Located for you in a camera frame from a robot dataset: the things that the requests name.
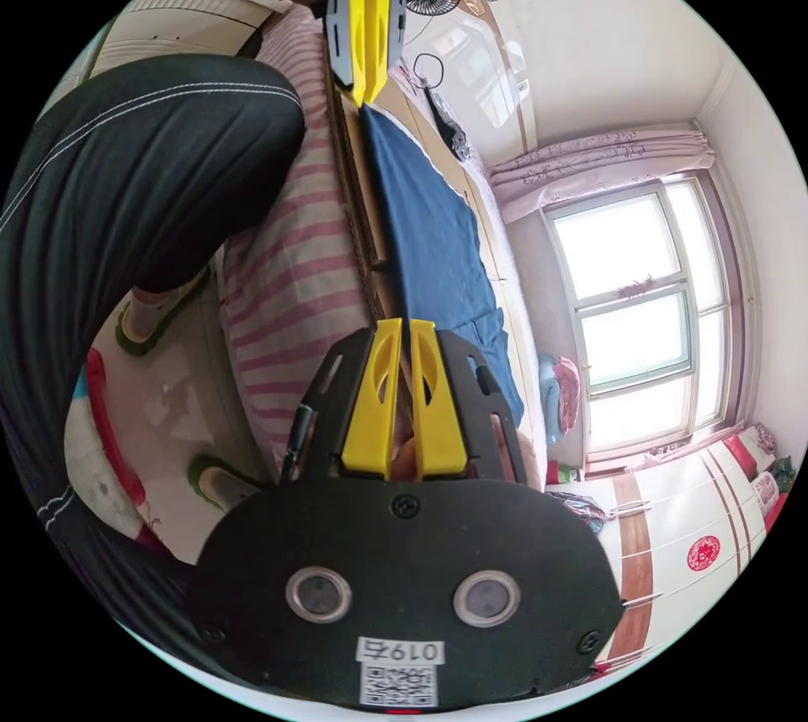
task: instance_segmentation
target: wall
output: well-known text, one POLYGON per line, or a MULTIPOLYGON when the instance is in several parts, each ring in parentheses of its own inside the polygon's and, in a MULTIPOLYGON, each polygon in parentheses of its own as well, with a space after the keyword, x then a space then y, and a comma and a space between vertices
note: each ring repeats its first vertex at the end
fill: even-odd
POLYGON ((748 237, 747 304, 757 322, 756 382, 748 416, 766 424, 795 465, 808 444, 808 192, 767 99, 729 57, 699 113, 715 149, 718 177, 748 237))
MULTIPOLYGON (((539 352, 569 358, 578 356, 572 335, 570 308, 550 234, 540 215, 530 215, 508 226, 522 293, 539 352)), ((548 457, 570 467, 583 465, 582 423, 548 450, 548 457)))
POLYGON ((692 119, 726 48, 681 0, 508 0, 540 143, 692 119))

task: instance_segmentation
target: white wall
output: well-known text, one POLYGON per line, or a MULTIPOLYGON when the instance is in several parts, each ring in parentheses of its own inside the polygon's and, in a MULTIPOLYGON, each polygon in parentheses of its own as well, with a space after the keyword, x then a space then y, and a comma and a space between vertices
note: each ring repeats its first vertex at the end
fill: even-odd
POLYGON ((508 0, 530 70, 540 143, 692 119, 723 41, 682 0, 508 0))
POLYGON ((749 240, 757 383, 749 419, 798 466, 808 444, 808 191, 788 137, 760 88, 729 57, 699 123, 749 240))

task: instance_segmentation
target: black pants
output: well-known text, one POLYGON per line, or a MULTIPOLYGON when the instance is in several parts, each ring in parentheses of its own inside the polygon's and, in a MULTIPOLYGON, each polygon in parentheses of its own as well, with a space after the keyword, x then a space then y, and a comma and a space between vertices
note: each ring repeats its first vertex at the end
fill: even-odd
POLYGON ((0 422, 20 482, 116 619, 214 673, 184 612, 190 566, 115 532, 75 497, 65 421, 87 352, 127 291, 187 282, 260 221, 304 129, 296 93, 262 63, 134 62, 41 117, 0 212, 0 422))

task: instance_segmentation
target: qr code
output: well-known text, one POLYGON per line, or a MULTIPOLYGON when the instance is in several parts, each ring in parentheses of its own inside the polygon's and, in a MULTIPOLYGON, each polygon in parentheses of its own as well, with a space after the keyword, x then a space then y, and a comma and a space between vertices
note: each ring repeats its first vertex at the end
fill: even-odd
POLYGON ((435 666, 362 664, 363 705, 376 708, 434 708, 438 705, 435 666))

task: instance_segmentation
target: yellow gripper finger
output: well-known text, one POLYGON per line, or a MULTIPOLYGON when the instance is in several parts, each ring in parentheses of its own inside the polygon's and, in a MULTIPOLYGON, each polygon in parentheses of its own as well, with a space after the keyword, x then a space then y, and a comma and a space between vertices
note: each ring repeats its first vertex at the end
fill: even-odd
POLYGON ((372 103, 387 82, 391 0, 348 0, 351 40, 351 98, 360 108, 372 103))
POLYGON ((390 479, 396 396, 401 362, 401 318, 379 321, 364 369, 348 436, 343 467, 390 479))
POLYGON ((455 400, 431 321, 410 321, 418 479, 463 475, 468 464, 455 400))

